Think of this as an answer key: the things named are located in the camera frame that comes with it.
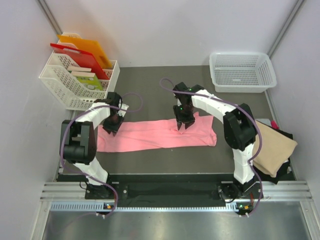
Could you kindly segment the pink t shirt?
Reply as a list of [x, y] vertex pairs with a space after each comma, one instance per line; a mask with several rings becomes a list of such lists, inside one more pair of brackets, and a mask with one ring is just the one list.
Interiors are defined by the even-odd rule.
[[125, 153], [180, 147], [214, 147], [217, 135], [213, 130], [214, 117], [195, 112], [195, 123], [188, 129], [177, 129], [175, 119], [124, 122], [118, 133], [107, 133], [101, 125], [97, 131], [97, 151]]

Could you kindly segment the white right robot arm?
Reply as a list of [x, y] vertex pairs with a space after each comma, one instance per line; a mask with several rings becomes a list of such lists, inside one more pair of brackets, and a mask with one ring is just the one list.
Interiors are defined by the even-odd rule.
[[195, 123], [194, 108], [207, 112], [223, 124], [225, 142], [233, 152], [233, 192], [237, 197], [245, 198], [251, 193], [255, 178], [250, 159], [257, 130], [250, 107], [243, 103], [237, 108], [235, 104], [222, 101], [198, 84], [189, 88], [180, 82], [174, 86], [173, 93], [177, 99], [173, 112], [178, 130], [181, 126], [188, 129]]

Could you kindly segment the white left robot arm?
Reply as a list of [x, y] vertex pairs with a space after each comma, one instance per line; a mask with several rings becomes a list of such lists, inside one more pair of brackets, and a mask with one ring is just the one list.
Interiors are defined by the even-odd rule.
[[100, 123], [107, 134], [116, 135], [124, 121], [128, 106], [116, 92], [109, 92], [105, 99], [97, 99], [91, 107], [73, 120], [61, 124], [60, 156], [77, 167], [96, 186], [102, 198], [109, 198], [114, 191], [108, 183], [109, 174], [97, 160], [96, 130]]

